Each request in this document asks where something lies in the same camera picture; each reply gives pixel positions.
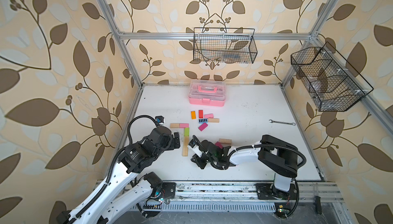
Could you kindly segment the light pink block top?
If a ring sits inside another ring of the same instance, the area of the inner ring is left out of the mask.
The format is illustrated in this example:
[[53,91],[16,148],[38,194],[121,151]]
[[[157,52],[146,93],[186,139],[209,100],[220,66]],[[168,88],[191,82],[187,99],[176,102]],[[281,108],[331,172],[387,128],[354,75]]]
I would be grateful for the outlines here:
[[205,118],[214,118],[214,115],[212,113],[210,113],[210,114],[205,114],[204,117]]

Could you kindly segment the lime green block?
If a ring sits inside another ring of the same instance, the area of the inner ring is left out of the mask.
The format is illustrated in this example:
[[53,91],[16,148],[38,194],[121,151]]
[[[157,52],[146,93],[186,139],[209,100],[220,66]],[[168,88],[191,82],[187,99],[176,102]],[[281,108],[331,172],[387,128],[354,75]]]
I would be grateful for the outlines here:
[[190,135],[190,129],[189,129],[189,127],[184,128],[184,136],[185,136],[185,137],[189,137],[189,135]]

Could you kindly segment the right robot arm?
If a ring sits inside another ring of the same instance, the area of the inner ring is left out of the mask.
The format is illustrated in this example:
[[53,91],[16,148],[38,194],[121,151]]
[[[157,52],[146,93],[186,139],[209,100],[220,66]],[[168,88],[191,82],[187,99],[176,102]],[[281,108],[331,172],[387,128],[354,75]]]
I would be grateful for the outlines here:
[[271,187],[275,195],[290,193],[298,169],[307,162],[296,146],[267,134],[257,143],[240,147],[219,147],[208,140],[200,141],[194,135],[188,148],[194,152],[191,161],[200,169],[204,169],[207,164],[217,170],[228,170],[257,161],[266,165],[275,173]]

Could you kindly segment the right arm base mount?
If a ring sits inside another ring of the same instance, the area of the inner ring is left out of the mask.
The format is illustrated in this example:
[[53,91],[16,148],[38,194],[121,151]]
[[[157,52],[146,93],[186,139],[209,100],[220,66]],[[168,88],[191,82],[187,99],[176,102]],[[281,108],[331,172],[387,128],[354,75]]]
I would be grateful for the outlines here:
[[273,188],[273,183],[257,183],[255,184],[255,187],[257,198],[259,200],[296,200],[299,193],[299,190],[296,188],[294,183],[290,185],[289,192]]

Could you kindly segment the light pink block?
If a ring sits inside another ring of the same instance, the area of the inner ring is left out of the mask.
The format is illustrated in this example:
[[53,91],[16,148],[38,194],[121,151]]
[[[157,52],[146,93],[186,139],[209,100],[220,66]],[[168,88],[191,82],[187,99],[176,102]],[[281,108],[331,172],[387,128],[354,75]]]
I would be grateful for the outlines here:
[[188,123],[180,123],[179,128],[189,128],[189,124]]
[[214,118],[214,115],[212,113],[210,113],[210,114],[205,114],[204,117],[205,118]]

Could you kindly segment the blue striped block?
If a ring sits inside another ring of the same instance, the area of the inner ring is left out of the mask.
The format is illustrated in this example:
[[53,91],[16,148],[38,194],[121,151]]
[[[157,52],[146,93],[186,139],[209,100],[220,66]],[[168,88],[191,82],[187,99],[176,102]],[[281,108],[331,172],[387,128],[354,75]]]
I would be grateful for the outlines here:
[[200,119],[199,119],[199,123],[200,123],[200,124],[207,123],[207,122],[208,122],[208,119],[207,119],[207,118],[200,118]]

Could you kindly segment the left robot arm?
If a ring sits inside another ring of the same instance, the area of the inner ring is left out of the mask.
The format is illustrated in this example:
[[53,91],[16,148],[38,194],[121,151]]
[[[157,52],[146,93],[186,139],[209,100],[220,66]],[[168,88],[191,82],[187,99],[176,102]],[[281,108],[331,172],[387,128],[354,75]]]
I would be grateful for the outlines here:
[[144,176],[140,173],[163,152],[180,148],[180,137],[163,125],[164,117],[139,115],[127,126],[129,140],[132,123],[141,118],[154,123],[151,133],[119,149],[104,180],[76,208],[60,212],[55,219],[57,224],[112,224],[143,200],[163,197],[162,179],[153,172]]

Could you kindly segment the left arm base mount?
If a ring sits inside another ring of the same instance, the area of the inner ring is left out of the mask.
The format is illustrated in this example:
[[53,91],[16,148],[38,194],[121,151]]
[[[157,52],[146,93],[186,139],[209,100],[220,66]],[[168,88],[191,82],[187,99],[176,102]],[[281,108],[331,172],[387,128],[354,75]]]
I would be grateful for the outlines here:
[[155,208],[162,204],[169,204],[170,200],[175,197],[176,183],[164,182],[157,190],[153,190],[152,196],[147,198],[142,205],[143,208]]

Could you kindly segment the wooden block horizontal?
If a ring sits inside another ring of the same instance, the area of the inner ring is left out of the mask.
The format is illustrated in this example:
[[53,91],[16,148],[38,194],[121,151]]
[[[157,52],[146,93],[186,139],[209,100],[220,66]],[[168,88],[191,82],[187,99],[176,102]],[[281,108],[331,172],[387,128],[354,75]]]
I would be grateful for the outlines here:
[[209,119],[208,119],[208,122],[209,122],[209,123],[219,123],[219,122],[220,122],[220,119],[219,119],[219,118],[209,118]]

